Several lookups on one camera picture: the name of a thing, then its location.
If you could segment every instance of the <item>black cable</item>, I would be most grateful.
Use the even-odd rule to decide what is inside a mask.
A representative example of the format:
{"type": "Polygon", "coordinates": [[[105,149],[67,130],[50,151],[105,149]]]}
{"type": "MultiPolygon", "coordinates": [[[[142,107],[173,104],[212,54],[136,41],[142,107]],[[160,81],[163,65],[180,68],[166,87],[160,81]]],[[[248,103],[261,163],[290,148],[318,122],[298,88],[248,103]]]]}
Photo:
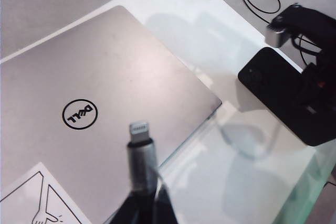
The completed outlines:
{"type": "MultiPolygon", "coordinates": [[[[266,19],[264,19],[263,17],[261,17],[260,15],[258,15],[252,8],[254,8],[255,10],[258,10],[258,11],[260,11],[260,12],[262,12],[262,13],[265,13],[265,14],[274,14],[274,13],[277,13],[278,11],[280,11],[280,9],[281,9],[281,2],[280,2],[280,0],[277,0],[277,2],[278,2],[278,8],[277,8],[275,11],[273,11],[273,12],[268,12],[268,11],[265,11],[265,10],[260,9],[259,7],[257,7],[256,5],[254,5],[250,0],[242,0],[242,1],[244,2],[245,6],[246,6],[246,7],[247,7],[247,8],[248,8],[254,15],[256,15],[258,18],[260,18],[262,21],[264,21],[264,22],[266,22],[266,23],[268,23],[268,24],[269,24],[270,22],[267,21],[266,19]]],[[[296,45],[296,44],[293,44],[293,45],[296,45],[295,48],[297,48],[297,49],[300,50],[300,54],[301,54],[302,60],[303,60],[304,64],[307,66],[307,63],[306,63],[306,61],[305,61],[305,59],[304,59],[304,57],[303,57],[303,55],[302,55],[302,52],[305,52],[305,53],[307,53],[307,54],[314,55],[314,56],[318,56],[319,54],[316,53],[316,52],[310,51],[310,50],[308,50],[308,49],[302,48],[302,47],[301,47],[301,41],[303,40],[303,41],[305,41],[305,42],[307,42],[307,43],[309,43],[309,44],[311,44],[311,45],[313,45],[313,46],[316,46],[316,47],[319,47],[319,46],[316,45],[315,43],[311,42],[311,41],[308,41],[308,40],[306,40],[306,39],[303,39],[302,36],[301,36],[301,37],[295,37],[295,38],[300,39],[299,46],[296,45]]]]}
{"type": "Polygon", "coordinates": [[[260,8],[258,8],[256,5],[254,5],[250,0],[243,0],[243,2],[244,2],[244,4],[246,5],[246,7],[254,14],[254,15],[256,15],[258,18],[260,18],[261,20],[263,20],[264,22],[266,22],[266,23],[270,23],[269,21],[267,21],[267,20],[265,20],[264,18],[262,18],[261,16],[259,16],[255,11],[253,11],[252,10],[252,8],[247,4],[247,2],[254,8],[254,9],[256,9],[256,10],[258,10],[258,11],[260,11],[260,12],[262,12],[262,13],[266,13],[266,14],[274,14],[274,13],[277,13],[278,11],[280,11],[280,9],[281,9],[281,2],[280,2],[280,0],[277,0],[277,2],[278,2],[278,8],[275,10],[275,11],[273,11],[273,12],[268,12],[268,11],[265,11],[265,10],[262,10],[262,9],[260,9],[260,8]]]}
{"type": "Polygon", "coordinates": [[[296,49],[299,49],[302,52],[305,52],[306,54],[309,54],[309,55],[313,55],[313,56],[319,56],[320,55],[319,52],[314,52],[314,51],[308,50],[306,48],[300,47],[298,44],[296,44],[295,39],[296,39],[296,37],[291,37],[292,44],[296,49]]]}
{"type": "Polygon", "coordinates": [[[299,49],[299,51],[300,51],[300,55],[301,55],[303,63],[306,66],[308,66],[308,64],[306,63],[306,60],[304,59],[303,54],[302,54],[302,47],[301,47],[302,37],[303,37],[303,34],[301,34],[301,36],[300,36],[300,41],[299,41],[299,47],[300,47],[300,49],[299,49]]]}
{"type": "Polygon", "coordinates": [[[336,184],[334,184],[334,183],[332,183],[332,182],[330,182],[330,181],[327,181],[323,187],[325,187],[327,184],[331,184],[331,185],[333,185],[333,186],[336,186],[336,184]]]}

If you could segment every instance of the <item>dell logo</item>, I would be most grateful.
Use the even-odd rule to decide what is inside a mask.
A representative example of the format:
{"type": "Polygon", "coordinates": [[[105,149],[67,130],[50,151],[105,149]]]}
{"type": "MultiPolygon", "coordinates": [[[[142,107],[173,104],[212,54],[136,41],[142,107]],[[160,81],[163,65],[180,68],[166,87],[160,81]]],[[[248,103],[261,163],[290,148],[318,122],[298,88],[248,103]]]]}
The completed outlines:
{"type": "Polygon", "coordinates": [[[79,110],[78,113],[73,114],[71,117],[69,117],[67,120],[71,120],[72,122],[76,123],[76,119],[81,119],[81,116],[85,116],[86,112],[92,111],[93,108],[88,104],[85,106],[83,110],[79,110]]]}
{"type": "Polygon", "coordinates": [[[62,113],[64,123],[74,130],[83,130],[90,127],[96,121],[97,116],[97,107],[91,101],[85,99],[69,102],[62,113]]]}

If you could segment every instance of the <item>black device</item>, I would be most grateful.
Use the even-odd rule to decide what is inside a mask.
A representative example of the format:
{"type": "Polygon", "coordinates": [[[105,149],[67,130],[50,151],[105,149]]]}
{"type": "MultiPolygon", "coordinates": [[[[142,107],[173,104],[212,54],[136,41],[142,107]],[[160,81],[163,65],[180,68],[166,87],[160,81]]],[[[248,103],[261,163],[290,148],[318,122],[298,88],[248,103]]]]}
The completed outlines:
{"type": "Polygon", "coordinates": [[[127,145],[132,189],[109,224],[177,224],[167,187],[158,186],[154,141],[147,122],[130,125],[127,145]]]}
{"type": "Polygon", "coordinates": [[[266,43],[293,46],[316,56],[302,73],[271,48],[263,48],[238,79],[304,143],[316,146],[336,138],[336,20],[293,4],[267,26],[266,43]],[[306,36],[321,48],[312,52],[296,39],[306,36]]]}

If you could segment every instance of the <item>black cord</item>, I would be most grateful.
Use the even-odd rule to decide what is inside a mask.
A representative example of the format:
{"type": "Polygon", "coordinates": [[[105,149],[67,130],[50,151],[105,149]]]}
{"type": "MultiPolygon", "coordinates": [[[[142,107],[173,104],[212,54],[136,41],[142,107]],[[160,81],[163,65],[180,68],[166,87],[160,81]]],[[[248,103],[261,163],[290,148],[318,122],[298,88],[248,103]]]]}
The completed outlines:
{"type": "Polygon", "coordinates": [[[302,47],[301,47],[302,37],[303,37],[303,34],[301,34],[301,36],[300,36],[300,41],[299,41],[299,47],[300,47],[300,49],[299,49],[299,51],[300,51],[300,55],[301,55],[303,63],[306,66],[308,66],[308,64],[306,63],[306,60],[304,59],[303,54],[302,54],[302,47]]]}
{"type": "Polygon", "coordinates": [[[280,0],[277,0],[278,2],[278,8],[273,11],[273,12],[268,12],[268,11],[265,11],[265,10],[262,10],[260,8],[258,8],[256,5],[254,5],[250,0],[243,0],[244,4],[246,5],[246,7],[254,14],[256,15],[258,18],[260,18],[261,20],[263,20],[264,22],[268,23],[269,24],[269,21],[265,20],[263,17],[261,17],[260,15],[258,15],[255,11],[252,10],[252,8],[247,4],[247,2],[256,10],[262,12],[262,13],[266,13],[266,14],[274,14],[274,13],[277,13],[278,11],[280,11],[281,9],[281,2],[280,0]]]}
{"type": "MultiPolygon", "coordinates": [[[[254,5],[250,0],[242,0],[242,1],[244,2],[245,6],[246,6],[246,7],[247,7],[247,8],[248,8],[254,15],[256,15],[258,18],[260,18],[262,21],[264,21],[264,22],[266,22],[266,23],[268,23],[268,24],[269,24],[270,22],[267,21],[266,19],[264,19],[263,17],[261,17],[260,15],[258,15],[258,14],[253,10],[253,8],[254,8],[255,10],[258,10],[258,11],[260,11],[260,12],[262,12],[262,13],[265,13],[265,14],[274,14],[274,13],[277,13],[278,11],[280,11],[280,9],[281,9],[281,2],[280,2],[280,0],[277,0],[277,2],[278,2],[278,8],[277,8],[275,11],[273,11],[273,12],[268,12],[268,11],[265,11],[265,10],[260,9],[259,7],[257,7],[256,5],[254,5]]],[[[305,53],[307,53],[307,54],[314,55],[314,56],[318,56],[319,54],[318,54],[317,52],[310,51],[310,50],[308,50],[308,49],[306,49],[306,48],[302,48],[302,47],[301,47],[301,41],[303,40],[303,41],[305,41],[305,42],[307,42],[307,43],[309,43],[309,44],[311,44],[311,45],[313,45],[313,46],[316,46],[316,47],[319,47],[319,46],[317,46],[315,43],[313,43],[313,42],[311,42],[311,41],[308,41],[308,40],[306,40],[306,39],[303,39],[302,36],[301,36],[301,37],[295,37],[295,38],[300,39],[300,42],[299,42],[299,45],[296,45],[296,44],[293,44],[293,45],[295,45],[295,48],[297,48],[297,49],[300,50],[300,54],[301,54],[302,60],[303,60],[304,64],[307,66],[307,63],[306,63],[306,61],[305,61],[305,59],[304,59],[304,57],[303,57],[303,55],[302,55],[302,52],[305,52],[305,53]]]]}
{"type": "Polygon", "coordinates": [[[333,185],[333,186],[336,186],[336,184],[334,184],[334,183],[332,183],[332,182],[329,182],[329,181],[327,181],[323,187],[325,187],[327,184],[331,184],[331,185],[333,185]]]}
{"type": "Polygon", "coordinates": [[[313,56],[319,56],[320,55],[319,52],[314,52],[314,51],[308,50],[306,48],[300,47],[298,44],[296,44],[295,39],[296,39],[296,37],[291,37],[292,44],[296,49],[299,49],[300,51],[305,52],[309,55],[313,55],[313,56]]]}

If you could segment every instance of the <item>laptop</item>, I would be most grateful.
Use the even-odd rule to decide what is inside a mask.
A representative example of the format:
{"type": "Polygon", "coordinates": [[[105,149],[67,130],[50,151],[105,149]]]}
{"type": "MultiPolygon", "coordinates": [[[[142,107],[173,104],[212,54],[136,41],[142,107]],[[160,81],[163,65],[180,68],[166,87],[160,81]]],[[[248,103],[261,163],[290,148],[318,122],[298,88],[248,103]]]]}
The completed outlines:
{"type": "Polygon", "coordinates": [[[1,190],[42,162],[103,223],[130,190],[129,124],[149,122],[162,164],[220,105],[117,6],[1,64],[1,190]]]}

